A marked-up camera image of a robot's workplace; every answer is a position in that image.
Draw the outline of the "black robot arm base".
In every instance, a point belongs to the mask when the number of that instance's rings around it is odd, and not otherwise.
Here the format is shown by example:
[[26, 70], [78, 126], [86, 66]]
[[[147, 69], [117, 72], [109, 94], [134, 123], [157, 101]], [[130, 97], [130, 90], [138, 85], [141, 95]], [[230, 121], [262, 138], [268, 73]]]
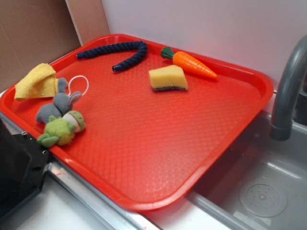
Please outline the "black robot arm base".
[[26, 132], [12, 134], [0, 122], [0, 220], [37, 196], [50, 161], [49, 149]]

